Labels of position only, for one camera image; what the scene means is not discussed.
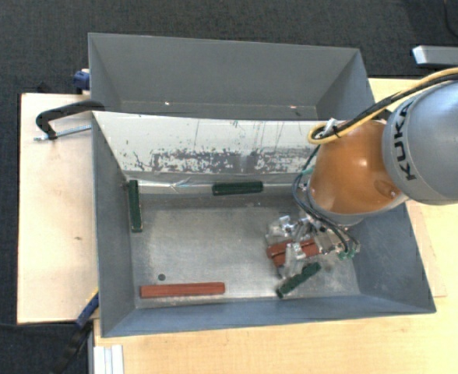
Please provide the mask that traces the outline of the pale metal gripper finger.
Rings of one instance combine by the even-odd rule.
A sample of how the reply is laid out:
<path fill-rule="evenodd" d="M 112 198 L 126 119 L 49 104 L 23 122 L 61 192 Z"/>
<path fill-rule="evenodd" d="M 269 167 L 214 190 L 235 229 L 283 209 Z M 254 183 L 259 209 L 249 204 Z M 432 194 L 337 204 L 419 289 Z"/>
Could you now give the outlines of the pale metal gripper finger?
<path fill-rule="evenodd" d="M 294 277 L 302 272 L 305 253 L 298 242 L 288 243 L 285 247 L 284 263 L 279 269 L 283 279 Z"/>
<path fill-rule="evenodd" d="M 296 232 L 297 222 L 290 216 L 282 216 L 272 221 L 266 229 L 266 242 L 268 245 L 275 245 L 292 239 Z"/>

